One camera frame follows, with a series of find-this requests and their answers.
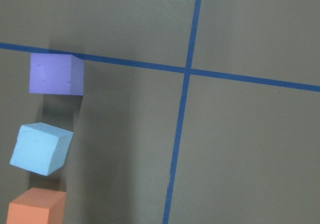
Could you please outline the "orange foam block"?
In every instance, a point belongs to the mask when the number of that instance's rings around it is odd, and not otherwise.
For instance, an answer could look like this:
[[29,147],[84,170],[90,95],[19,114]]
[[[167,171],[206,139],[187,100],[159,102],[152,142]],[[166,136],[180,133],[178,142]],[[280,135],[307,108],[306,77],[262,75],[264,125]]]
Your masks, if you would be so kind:
[[66,192],[31,188],[10,202],[8,224],[62,224]]

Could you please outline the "purple foam block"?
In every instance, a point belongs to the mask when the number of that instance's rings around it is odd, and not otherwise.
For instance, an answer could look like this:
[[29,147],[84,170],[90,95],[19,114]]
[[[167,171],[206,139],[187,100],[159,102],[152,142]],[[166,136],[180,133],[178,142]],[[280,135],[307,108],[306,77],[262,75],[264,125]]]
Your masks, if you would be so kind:
[[29,92],[83,96],[84,63],[70,54],[32,53]]

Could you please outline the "light blue foam block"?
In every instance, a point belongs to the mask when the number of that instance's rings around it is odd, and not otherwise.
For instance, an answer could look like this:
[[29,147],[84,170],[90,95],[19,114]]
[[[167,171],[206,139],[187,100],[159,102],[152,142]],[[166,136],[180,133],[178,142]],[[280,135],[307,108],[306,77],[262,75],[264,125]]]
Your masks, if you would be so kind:
[[9,163],[48,176],[64,165],[73,135],[42,122],[21,125]]

